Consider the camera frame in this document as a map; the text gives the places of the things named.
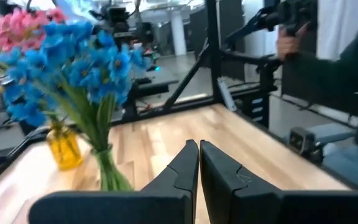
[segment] jeans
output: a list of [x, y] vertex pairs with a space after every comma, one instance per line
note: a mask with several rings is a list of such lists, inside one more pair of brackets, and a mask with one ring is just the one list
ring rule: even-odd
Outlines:
[[323, 166], [358, 185], [358, 146], [335, 148], [326, 155]]

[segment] yellow glass vase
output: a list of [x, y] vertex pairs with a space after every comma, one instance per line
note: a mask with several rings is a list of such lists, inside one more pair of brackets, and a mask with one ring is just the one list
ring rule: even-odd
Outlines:
[[83, 157], [76, 141], [76, 134], [69, 128], [51, 125], [47, 142], [60, 170], [70, 170], [82, 163]]

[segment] pink flower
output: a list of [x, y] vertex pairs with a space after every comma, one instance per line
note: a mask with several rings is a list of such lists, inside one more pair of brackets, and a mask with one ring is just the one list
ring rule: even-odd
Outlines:
[[64, 15], [63, 11], [58, 8], [49, 10], [47, 14], [55, 22], [61, 23], [61, 22], [65, 21], [65, 15]]

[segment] flower bouquet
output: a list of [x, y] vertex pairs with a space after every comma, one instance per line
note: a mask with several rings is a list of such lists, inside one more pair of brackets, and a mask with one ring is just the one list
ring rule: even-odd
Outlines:
[[117, 46], [103, 30], [92, 35], [89, 22], [51, 22], [42, 29], [45, 39], [39, 50], [14, 47], [0, 54], [0, 72], [11, 79], [4, 84], [8, 110], [13, 118], [34, 126], [48, 119], [52, 127], [61, 125], [56, 111], [62, 110], [92, 147], [101, 171], [101, 189], [132, 189], [112, 160], [109, 122], [127, 100], [132, 65], [145, 70], [147, 59], [125, 44]]

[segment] black metal frame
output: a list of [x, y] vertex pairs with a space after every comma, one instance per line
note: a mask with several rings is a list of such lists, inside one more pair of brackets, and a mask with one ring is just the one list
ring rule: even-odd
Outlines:
[[[218, 78], [221, 77], [221, 62], [223, 60], [237, 60], [243, 63], [249, 63], [258, 66], [258, 72], [260, 73], [260, 85], [252, 88], [246, 88], [244, 90], [230, 92], [230, 95], [234, 101], [239, 100], [245, 102], [245, 105], [236, 112], [244, 119], [260, 127], [260, 129], [265, 133], [284, 143], [280, 137], [268, 131], [269, 93], [277, 89], [277, 87], [273, 85], [273, 72], [279, 66], [277, 63], [278, 60], [271, 60], [270, 57], [247, 57], [246, 55], [240, 54], [238, 52], [222, 50], [219, 46], [216, 0], [206, 0], [205, 3], [208, 12], [208, 45], [202, 51], [199, 60], [194, 64], [188, 75], [179, 84], [178, 88], [175, 90], [172, 96], [162, 106], [152, 108], [151, 110], [141, 111], [140, 113], [132, 110], [132, 115], [125, 116], [120, 121], [112, 121], [110, 125], [115, 126], [118, 124], [131, 123], [134, 121], [154, 118], [166, 114], [209, 106], [216, 103], [225, 105], [221, 87], [218, 83]], [[187, 84], [189, 84], [190, 80], [194, 77], [197, 70], [201, 67], [203, 61], [206, 60], [207, 54], [209, 56], [211, 65], [213, 95], [195, 100], [175, 103]], [[261, 101], [258, 104], [254, 104], [254, 100]], [[71, 127], [75, 130], [78, 130], [75, 124]], [[2, 174], [2, 172], [7, 169], [12, 164], [12, 162], [14, 162], [14, 160], [17, 159], [28, 148], [28, 146], [39, 141], [44, 141], [49, 130], [43, 130], [37, 133], [35, 132], [27, 135], [25, 140], [19, 146], [12, 150], [12, 152], [9, 153], [5, 158], [1, 159], [3, 162], [0, 162], [0, 174]]]

